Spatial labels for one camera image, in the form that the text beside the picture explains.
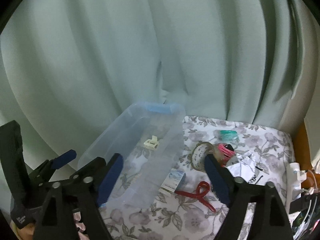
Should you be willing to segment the cream hair claw clip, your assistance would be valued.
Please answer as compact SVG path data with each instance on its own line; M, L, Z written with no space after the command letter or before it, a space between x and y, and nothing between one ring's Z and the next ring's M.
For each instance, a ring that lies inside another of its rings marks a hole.
M146 140L143 145L148 150L155 151L159 146L158 138L155 135L153 135L150 139Z

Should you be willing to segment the pink bangle stack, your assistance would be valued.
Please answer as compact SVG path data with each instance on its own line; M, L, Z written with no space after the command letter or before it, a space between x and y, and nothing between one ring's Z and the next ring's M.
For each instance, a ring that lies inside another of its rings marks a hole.
M218 150L219 152L222 154L222 166L225 166L227 164L227 162L235 155L235 151L234 152L230 152L227 149L225 149L225 144L218 144Z

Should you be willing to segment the dark red hair claw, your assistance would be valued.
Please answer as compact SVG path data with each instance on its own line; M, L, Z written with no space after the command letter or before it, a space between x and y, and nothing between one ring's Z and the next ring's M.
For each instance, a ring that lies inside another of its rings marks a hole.
M209 193L209 191L210 191L209 183L206 181L201 181L198 183L195 193L190 193L190 192L180 191L180 190L175 190L174 193L180 196L196 199L201 204L203 204L208 209L210 209L210 211L212 211L213 213L216 213L216 209L209 202L205 200L205 196Z

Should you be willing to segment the white paper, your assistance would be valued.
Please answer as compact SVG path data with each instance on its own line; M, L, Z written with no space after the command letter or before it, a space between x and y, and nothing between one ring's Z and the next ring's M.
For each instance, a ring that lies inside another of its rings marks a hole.
M229 170L233 177L241 177L245 182L253 184L256 182L259 174L257 166L257 155L254 152L236 153L225 168Z

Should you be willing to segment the small blue white box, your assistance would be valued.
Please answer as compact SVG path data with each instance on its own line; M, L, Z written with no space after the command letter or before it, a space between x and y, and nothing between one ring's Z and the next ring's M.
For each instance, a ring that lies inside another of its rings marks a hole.
M185 179L185 172L172 168L168 173L167 177L161 184L159 188L159 192L166 195L171 196L175 193L181 182Z

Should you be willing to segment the clear tape roll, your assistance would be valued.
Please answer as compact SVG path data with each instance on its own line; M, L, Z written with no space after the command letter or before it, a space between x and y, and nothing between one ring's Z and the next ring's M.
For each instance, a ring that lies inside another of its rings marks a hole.
M224 163L224 155L219 151L218 144L200 142L191 154L191 166L196 171L204 172L204 159L207 155L213 155L218 163Z

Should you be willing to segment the black small clip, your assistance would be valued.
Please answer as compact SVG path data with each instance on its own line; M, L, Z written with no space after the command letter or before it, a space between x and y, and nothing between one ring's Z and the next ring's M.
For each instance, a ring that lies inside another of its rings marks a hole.
M225 149L227 149L228 151L230 151L230 152L234 152L234 148L233 148L233 146L231 145L231 144L225 144Z

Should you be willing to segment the green curtain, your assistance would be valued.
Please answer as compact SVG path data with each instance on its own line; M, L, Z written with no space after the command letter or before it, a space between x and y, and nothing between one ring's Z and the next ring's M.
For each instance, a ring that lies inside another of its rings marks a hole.
M1 123L30 168L140 101L292 133L318 54L302 0L23 0L1 33Z

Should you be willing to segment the white power strip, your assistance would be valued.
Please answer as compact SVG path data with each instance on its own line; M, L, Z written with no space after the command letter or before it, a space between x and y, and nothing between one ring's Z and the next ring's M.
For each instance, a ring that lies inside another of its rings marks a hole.
M289 214L290 204L301 197L302 187L301 184L307 179L306 170L301 170L299 163L289 163L286 167L287 177L287 196L285 209L287 211L289 221L292 223L298 216L298 213Z

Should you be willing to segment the clear plastic storage bin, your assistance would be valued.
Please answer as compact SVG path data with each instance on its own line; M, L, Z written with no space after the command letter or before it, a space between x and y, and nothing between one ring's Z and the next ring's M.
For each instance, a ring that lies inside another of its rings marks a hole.
M123 169L106 203L146 209L183 153L184 117L185 109L177 103L134 103L89 146L78 167L96 157L110 161L115 153L120 154ZM155 151L143 145L153 135L159 141Z

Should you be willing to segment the teal bangle stack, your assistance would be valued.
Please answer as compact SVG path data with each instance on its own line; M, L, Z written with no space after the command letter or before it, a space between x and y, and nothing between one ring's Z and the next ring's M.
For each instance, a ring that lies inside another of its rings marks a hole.
M233 130L220 130L219 137L222 141L233 142L239 139L237 131Z

